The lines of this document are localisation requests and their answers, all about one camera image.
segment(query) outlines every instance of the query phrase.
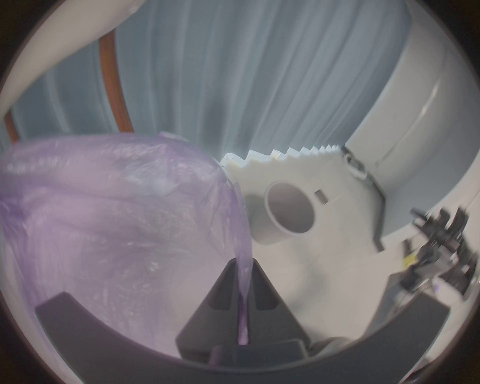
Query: trash bag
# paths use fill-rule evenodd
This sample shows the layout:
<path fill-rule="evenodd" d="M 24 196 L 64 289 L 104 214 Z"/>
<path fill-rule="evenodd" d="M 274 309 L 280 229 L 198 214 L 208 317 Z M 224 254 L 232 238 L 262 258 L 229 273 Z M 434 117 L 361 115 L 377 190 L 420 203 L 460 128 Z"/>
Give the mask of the trash bag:
<path fill-rule="evenodd" d="M 16 144 L 0 181 L 2 252 L 32 317 L 66 291 L 122 335 L 179 356 L 175 337 L 234 257 L 246 297 L 252 241 L 239 186 L 186 141 L 122 133 Z"/>

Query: translucent plastic bag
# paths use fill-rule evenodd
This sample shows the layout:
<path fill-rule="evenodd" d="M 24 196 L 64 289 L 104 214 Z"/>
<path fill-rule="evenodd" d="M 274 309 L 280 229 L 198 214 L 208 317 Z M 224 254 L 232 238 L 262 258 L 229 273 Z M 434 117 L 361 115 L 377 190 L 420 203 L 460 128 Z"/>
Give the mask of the translucent plastic bag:
<path fill-rule="evenodd" d="M 2 251 L 33 317 L 66 291 L 121 334 L 178 356 L 175 337 L 228 260 L 248 291 L 240 189 L 188 142 L 118 134 L 18 144 L 0 182 Z"/>

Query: white floor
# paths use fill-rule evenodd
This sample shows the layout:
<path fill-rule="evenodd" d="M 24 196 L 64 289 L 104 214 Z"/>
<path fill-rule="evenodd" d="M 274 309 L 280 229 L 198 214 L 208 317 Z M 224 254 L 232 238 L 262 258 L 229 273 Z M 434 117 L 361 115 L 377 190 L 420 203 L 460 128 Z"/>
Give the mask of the white floor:
<path fill-rule="evenodd" d="M 361 337 L 370 323 L 390 274 L 402 270 L 402 244 L 383 252 L 373 242 L 382 200 L 377 190 L 353 178 L 339 149 L 289 150 L 271 156 L 251 152 L 245 160 L 228 155 L 222 165 L 239 182 L 249 216 L 274 181 L 295 183 L 314 204 L 315 223 L 305 235 L 273 245 L 253 242 L 256 258 L 312 341 Z M 322 205 L 318 189 L 328 198 Z M 416 239 L 417 246 L 424 239 Z M 459 295 L 437 282 L 452 315 L 433 345 L 433 359 L 455 335 L 465 316 Z"/>

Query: cylindrical bin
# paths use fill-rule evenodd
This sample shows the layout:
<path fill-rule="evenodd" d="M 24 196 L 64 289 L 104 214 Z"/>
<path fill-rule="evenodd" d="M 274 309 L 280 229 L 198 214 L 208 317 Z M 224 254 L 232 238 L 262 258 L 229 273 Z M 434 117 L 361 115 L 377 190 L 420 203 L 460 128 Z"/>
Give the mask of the cylindrical bin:
<path fill-rule="evenodd" d="M 308 232 L 314 221 L 315 211 L 306 193 L 290 182 L 276 181 L 253 213 L 250 230 L 259 243 L 274 244 Z"/>

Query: orange stripe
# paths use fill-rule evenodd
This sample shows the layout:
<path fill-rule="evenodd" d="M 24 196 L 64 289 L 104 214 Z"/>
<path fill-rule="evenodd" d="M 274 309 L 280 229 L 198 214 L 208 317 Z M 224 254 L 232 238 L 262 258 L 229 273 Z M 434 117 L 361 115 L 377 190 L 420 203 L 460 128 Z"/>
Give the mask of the orange stripe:
<path fill-rule="evenodd" d="M 132 121 L 128 114 L 123 91 L 120 84 L 115 53 L 115 30 L 100 39 L 100 66 L 103 74 L 103 84 L 107 91 L 108 101 L 120 132 L 133 132 Z"/>
<path fill-rule="evenodd" d="M 12 110 L 9 110 L 5 115 L 5 126 L 7 127 L 8 137 L 10 137 L 11 143 L 16 143 L 20 140 L 15 123 L 13 122 Z"/>

